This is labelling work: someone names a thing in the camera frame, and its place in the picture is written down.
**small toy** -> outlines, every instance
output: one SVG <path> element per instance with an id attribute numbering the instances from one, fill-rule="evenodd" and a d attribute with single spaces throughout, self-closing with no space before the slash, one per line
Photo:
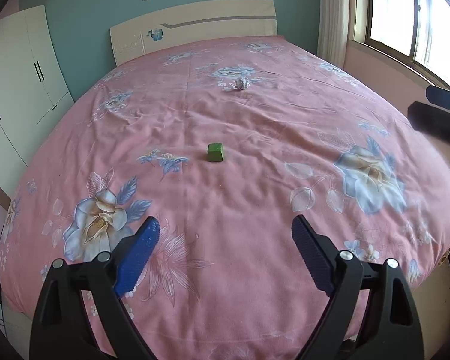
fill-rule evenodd
<path id="1" fill-rule="evenodd" d="M 247 77 L 241 77 L 235 80 L 235 89 L 240 89 L 241 91 L 246 90 L 250 86 L 251 82 Z"/>
<path id="2" fill-rule="evenodd" d="M 224 147 L 221 143 L 210 143 L 207 150 L 209 162 L 222 162 L 224 160 Z"/>

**gray stripe on headboard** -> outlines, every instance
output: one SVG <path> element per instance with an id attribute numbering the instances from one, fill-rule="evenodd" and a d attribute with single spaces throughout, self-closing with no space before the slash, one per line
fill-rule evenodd
<path id="1" fill-rule="evenodd" d="M 173 30 L 173 28 L 190 26 L 192 24 L 209 23 L 211 21 L 224 21 L 224 20 L 243 20 L 243 19 L 266 19 L 266 20 L 277 20 L 276 16 L 227 16 L 227 17 L 212 17 L 211 19 L 202 19 L 195 21 L 187 21 L 185 23 L 178 24 L 162 24 L 162 27 Z"/>

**floor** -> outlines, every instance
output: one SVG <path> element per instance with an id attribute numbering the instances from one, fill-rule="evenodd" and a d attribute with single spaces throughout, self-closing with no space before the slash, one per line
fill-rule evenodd
<path id="1" fill-rule="evenodd" d="M 426 359 L 442 346 L 450 334 L 450 265 L 446 261 L 413 291 L 422 326 Z M 32 321 L 3 304 L 3 320 L 8 340 L 28 360 Z"/>

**blue gripper pad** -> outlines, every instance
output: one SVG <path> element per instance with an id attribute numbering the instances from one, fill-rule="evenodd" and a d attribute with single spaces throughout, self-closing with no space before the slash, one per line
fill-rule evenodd
<path id="1" fill-rule="evenodd" d="M 302 255 L 303 261 L 305 262 L 315 285 L 320 291 L 324 291 L 330 297 L 335 290 L 332 281 L 334 267 L 315 238 L 323 236 L 315 235 L 314 237 L 309 228 L 313 231 L 310 224 L 303 216 L 299 215 L 295 217 L 292 222 L 292 238 L 298 251 Z M 328 241 L 333 249 L 336 250 L 332 242 L 329 239 Z"/>
<path id="2" fill-rule="evenodd" d="M 138 229 L 135 235 L 124 238 L 118 245 L 119 249 L 122 242 L 131 242 L 127 245 L 127 252 L 120 256 L 121 259 L 116 267 L 116 282 L 114 285 L 115 293 L 121 298 L 126 292 L 132 291 L 137 280 L 145 268 L 155 246 L 160 237 L 160 224 L 155 218 L 148 218 Z"/>

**window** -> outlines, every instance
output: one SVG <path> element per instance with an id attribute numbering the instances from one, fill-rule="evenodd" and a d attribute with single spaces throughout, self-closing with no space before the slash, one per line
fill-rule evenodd
<path id="1" fill-rule="evenodd" d="M 365 43 L 450 89 L 447 0 L 369 0 Z"/>

